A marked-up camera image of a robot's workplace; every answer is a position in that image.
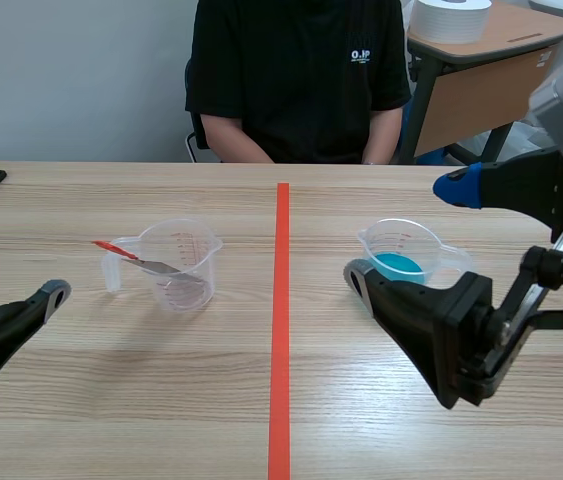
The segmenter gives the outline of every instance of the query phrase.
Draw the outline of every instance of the person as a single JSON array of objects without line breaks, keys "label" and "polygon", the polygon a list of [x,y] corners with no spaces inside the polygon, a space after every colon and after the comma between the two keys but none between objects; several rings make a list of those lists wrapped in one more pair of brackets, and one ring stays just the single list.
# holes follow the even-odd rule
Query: person
[{"label": "person", "polygon": [[223,162],[387,164],[404,41],[400,0],[199,0],[186,110]]}]

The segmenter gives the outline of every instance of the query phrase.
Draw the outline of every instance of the metal table leg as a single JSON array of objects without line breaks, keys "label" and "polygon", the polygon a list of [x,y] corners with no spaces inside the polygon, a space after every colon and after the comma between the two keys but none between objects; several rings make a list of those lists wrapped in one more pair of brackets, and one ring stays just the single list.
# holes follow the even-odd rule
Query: metal table leg
[{"label": "metal table leg", "polygon": [[497,158],[499,158],[499,154],[508,139],[510,130],[512,130],[512,125],[514,125],[514,122],[495,128],[492,132],[490,132],[488,142],[485,144],[485,148],[481,154],[481,162],[494,163],[497,161]]},{"label": "metal table leg", "polygon": [[497,158],[499,157],[499,154],[501,153],[501,150],[503,149],[503,146],[508,139],[512,125],[514,125],[514,122],[508,123],[507,125],[503,125],[492,130],[492,132],[490,132],[490,136],[488,137],[488,142],[485,144],[481,155],[476,155],[470,150],[456,143],[448,147],[448,152],[450,153],[450,155],[452,155],[454,158],[459,160],[461,163],[464,163],[465,165],[472,165],[479,162],[494,163],[497,161]]},{"label": "metal table leg", "polygon": [[443,70],[443,62],[433,57],[423,57],[420,68],[410,118],[405,127],[405,138],[399,152],[399,165],[415,164],[414,153],[419,143],[425,115],[434,91],[434,84]]}]

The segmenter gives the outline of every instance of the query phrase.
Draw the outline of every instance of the clear plastic cup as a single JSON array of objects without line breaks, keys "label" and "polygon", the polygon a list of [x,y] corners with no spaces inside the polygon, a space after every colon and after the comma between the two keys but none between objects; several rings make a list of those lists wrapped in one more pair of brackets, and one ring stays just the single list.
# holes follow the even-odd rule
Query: clear plastic cup
[{"label": "clear plastic cup", "polygon": [[[142,269],[154,297],[165,310],[198,310],[214,295],[214,254],[223,247],[212,230],[195,220],[168,220],[148,228],[138,237],[118,238],[113,245],[141,260],[163,262],[180,270],[159,275]],[[101,261],[106,288],[121,290],[122,257],[107,253]]]},{"label": "clear plastic cup", "polygon": [[470,255],[416,222],[387,219],[358,234],[365,258],[388,280],[426,285],[440,270],[474,271]]}]

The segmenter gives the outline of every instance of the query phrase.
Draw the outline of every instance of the table surface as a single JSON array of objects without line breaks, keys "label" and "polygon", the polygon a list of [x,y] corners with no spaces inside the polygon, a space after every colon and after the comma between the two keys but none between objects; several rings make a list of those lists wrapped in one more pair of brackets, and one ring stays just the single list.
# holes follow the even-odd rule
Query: table surface
[{"label": "table surface", "polygon": [[449,63],[493,61],[558,44],[563,40],[563,18],[529,8],[494,1],[483,37],[465,45],[432,43],[409,33],[415,51]]},{"label": "table surface", "polygon": [[[0,374],[0,479],[267,478],[277,182],[291,184],[292,478],[563,479],[563,332],[535,334],[481,408],[446,411],[342,278],[358,230],[405,217],[470,251],[498,304],[548,230],[443,204],[430,186],[447,169],[0,168],[0,303],[73,286]],[[225,242],[209,306],[162,313],[132,267],[108,294],[90,241],[179,217]]]}]

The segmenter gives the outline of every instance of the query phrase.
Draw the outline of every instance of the red spoon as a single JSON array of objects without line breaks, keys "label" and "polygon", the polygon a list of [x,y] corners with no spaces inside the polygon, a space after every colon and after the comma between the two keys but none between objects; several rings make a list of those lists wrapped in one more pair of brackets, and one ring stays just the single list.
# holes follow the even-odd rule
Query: red spoon
[{"label": "red spoon", "polygon": [[[107,250],[108,252],[116,253],[117,255],[126,257],[123,258],[122,260],[131,263],[132,265],[136,265],[138,267],[144,268],[145,270],[148,270],[152,273],[156,273],[158,275],[172,275],[174,273],[181,273],[181,270],[171,267],[170,265],[166,265],[165,263],[162,262],[150,262],[150,261],[141,260],[134,253],[128,252],[127,250],[124,250],[121,247],[117,247],[116,245],[112,245],[110,242],[103,242],[97,240],[92,243],[94,243],[97,247]],[[186,278],[187,280],[192,280],[195,283],[203,283],[203,280],[194,277],[192,275],[184,274],[181,275],[181,277]]]}]

